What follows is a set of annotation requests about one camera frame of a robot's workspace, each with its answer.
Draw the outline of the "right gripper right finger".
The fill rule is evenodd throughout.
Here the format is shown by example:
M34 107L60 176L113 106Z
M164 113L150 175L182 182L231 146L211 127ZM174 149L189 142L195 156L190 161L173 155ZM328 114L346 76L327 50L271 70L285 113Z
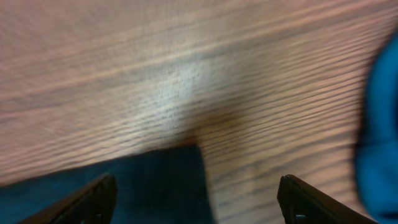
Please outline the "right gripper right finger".
M277 201L286 224L376 224L291 174L280 178Z

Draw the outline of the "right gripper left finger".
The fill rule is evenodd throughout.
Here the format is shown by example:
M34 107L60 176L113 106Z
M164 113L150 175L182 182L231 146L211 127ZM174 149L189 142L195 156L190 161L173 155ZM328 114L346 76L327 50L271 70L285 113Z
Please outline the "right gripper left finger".
M110 224L117 200L117 183L104 174L20 224Z

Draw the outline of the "dark navy t-shirt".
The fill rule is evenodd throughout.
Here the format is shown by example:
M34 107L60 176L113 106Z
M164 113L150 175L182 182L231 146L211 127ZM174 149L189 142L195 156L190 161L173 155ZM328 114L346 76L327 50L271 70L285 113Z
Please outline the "dark navy t-shirt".
M15 223L101 174L116 178L112 223L214 223L198 146L151 151L26 180L1 189L1 223Z

